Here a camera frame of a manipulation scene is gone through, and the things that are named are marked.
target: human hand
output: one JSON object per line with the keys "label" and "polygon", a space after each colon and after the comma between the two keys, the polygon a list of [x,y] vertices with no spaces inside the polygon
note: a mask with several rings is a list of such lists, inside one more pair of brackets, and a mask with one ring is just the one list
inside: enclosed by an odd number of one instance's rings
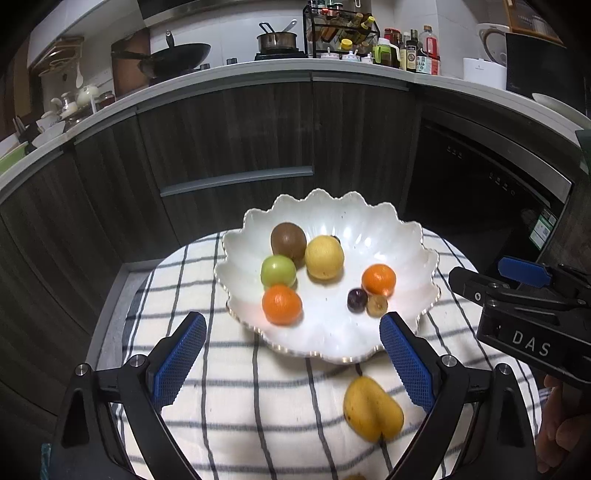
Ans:
{"label": "human hand", "polygon": [[568,452],[577,445],[583,432],[591,428],[591,414],[564,418],[560,380],[546,375],[544,386],[552,388],[552,392],[542,410],[542,426],[535,440],[540,473],[559,466]]}

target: white scalloped bowl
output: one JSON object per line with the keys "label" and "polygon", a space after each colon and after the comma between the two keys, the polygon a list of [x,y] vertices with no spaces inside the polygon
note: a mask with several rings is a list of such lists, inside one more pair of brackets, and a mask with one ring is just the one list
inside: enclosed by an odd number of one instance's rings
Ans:
{"label": "white scalloped bowl", "polygon": [[[290,327],[271,324],[261,306],[261,264],[272,255],[271,232],[282,222],[299,225],[308,241],[336,235],[345,252],[344,272],[335,283],[314,283],[305,266],[298,269],[296,292],[303,317]],[[361,286],[361,275],[372,264],[384,263],[395,271],[388,310],[398,312],[415,333],[421,315],[441,295],[433,281],[439,255],[423,247],[421,225],[400,221],[390,203],[367,205],[357,192],[340,199],[320,189],[303,200],[279,195],[266,212],[248,210],[242,229],[226,233],[222,245],[226,259],[215,267],[215,276],[228,292],[229,313],[273,350],[288,355],[319,356],[341,364],[364,361],[383,348],[379,319],[347,308],[349,290]]]}

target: table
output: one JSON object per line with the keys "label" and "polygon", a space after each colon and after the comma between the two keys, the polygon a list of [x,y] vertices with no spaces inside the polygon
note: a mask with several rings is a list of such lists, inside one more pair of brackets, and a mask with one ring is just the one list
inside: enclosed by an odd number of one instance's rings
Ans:
{"label": "table", "polygon": [[[357,365],[282,356],[266,348],[227,313],[227,294],[213,279],[224,259],[223,232],[180,248],[160,263],[137,291],[125,322],[123,359],[148,354],[192,310],[208,322],[207,341],[175,403],[162,417],[204,479],[344,479],[361,473],[382,480],[405,451],[425,416],[413,405],[384,352]],[[462,253],[424,231],[424,245],[440,254],[435,282],[441,299],[423,316],[418,334],[439,355],[451,353],[467,367],[509,364],[521,387],[532,432],[541,423],[540,399],[529,367],[476,340],[481,308],[449,289],[450,270],[475,270]],[[387,445],[357,436],[343,417],[345,390],[357,375],[375,379],[402,407],[402,432]],[[118,429],[136,473],[152,478],[121,406]],[[464,408],[436,478],[450,473],[467,431]]]}

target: mandarin orange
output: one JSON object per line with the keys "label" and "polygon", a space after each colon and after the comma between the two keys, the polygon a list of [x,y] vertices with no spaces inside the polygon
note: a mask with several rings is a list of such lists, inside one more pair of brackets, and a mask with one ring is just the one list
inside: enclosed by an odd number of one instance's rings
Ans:
{"label": "mandarin orange", "polygon": [[301,315],[301,298],[285,285],[273,285],[262,296],[262,311],[275,325],[291,325]]}
{"label": "mandarin orange", "polygon": [[363,272],[361,286],[374,295],[389,297],[394,293],[396,273],[387,265],[372,265]]}

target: wooden cutting board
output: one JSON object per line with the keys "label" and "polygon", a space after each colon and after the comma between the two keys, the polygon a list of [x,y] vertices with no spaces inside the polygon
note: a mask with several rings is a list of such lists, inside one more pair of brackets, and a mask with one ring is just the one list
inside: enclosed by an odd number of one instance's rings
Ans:
{"label": "wooden cutting board", "polygon": [[[133,51],[150,54],[150,29],[143,28],[133,35],[118,40],[111,45],[111,51]],[[138,68],[139,60],[111,58],[115,97],[121,98],[129,92],[148,86],[150,79]]]}

